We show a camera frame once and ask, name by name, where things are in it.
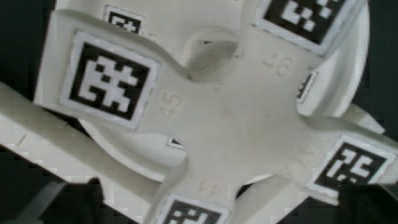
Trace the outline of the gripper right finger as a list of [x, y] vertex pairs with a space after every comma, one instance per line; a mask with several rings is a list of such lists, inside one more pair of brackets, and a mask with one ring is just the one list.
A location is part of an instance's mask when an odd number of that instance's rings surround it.
[[398, 183], [345, 184], [336, 224], [398, 224]]

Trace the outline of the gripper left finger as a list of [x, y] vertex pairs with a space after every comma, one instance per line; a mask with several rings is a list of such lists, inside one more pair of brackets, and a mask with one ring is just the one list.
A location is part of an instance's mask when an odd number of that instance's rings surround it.
[[86, 183], [52, 182], [11, 224], [103, 224], [103, 188], [98, 178]]

